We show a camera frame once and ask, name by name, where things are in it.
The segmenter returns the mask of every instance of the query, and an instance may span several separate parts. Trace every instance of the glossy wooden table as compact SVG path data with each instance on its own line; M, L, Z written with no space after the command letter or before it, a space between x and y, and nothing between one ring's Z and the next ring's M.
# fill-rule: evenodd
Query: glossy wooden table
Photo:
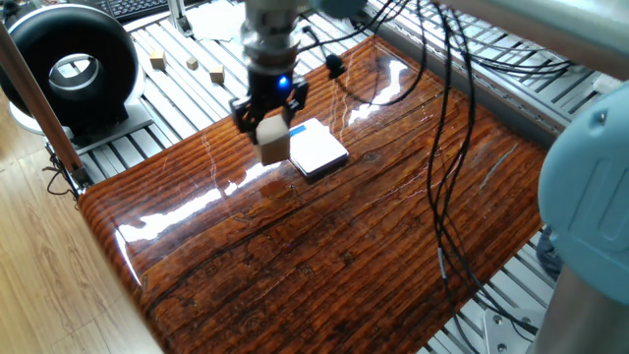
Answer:
M379 40L347 62L364 97L379 66L379 101L418 69ZM403 103L379 108L345 98L326 75L309 75L298 122L320 119L351 156L316 183L290 162L262 167L226 119L82 196L165 351L415 353L451 317L426 199L442 81L426 73ZM454 92L438 173L463 139L467 105ZM479 107L450 214L480 279L540 227L543 156ZM460 285L458 304L470 297Z

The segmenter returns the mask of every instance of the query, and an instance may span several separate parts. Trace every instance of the wooden block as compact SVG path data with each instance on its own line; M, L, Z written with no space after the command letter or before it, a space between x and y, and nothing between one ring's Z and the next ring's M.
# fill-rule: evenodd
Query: wooden block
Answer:
M262 119L256 128L256 153L262 166L290 157L290 134L281 115Z
M225 67L222 65L209 69L209 77L215 84L225 83Z
M166 53L163 50L153 50L150 53L150 65L156 70L166 70Z
M199 67L199 60L197 58L190 58L186 61L188 69L196 70Z

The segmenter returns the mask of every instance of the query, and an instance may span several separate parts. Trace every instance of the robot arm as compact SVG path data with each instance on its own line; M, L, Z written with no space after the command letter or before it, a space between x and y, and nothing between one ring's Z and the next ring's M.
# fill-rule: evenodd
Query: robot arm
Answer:
M247 0L241 33L245 47L249 94L231 104L234 123L257 145L257 127L268 112L282 108L287 127L306 105L308 83L293 75L302 31L298 6L304 0ZM367 0L312 0L311 6L331 17L358 13Z

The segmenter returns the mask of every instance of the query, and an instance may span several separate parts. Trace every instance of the metal pole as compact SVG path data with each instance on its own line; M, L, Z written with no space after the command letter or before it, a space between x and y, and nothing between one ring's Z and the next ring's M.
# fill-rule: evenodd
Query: metal pole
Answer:
M186 5L184 0L168 0L170 9L170 23L184 36L193 35L193 26L186 17Z
M64 133L61 123L59 123L37 81L32 76L16 43L13 42L11 35L2 24L0 24L0 64L61 162L73 175L78 175L79 180L85 179L86 175L83 173L85 170L77 152Z
M528 354L593 353L629 353L629 307L600 294L565 265Z

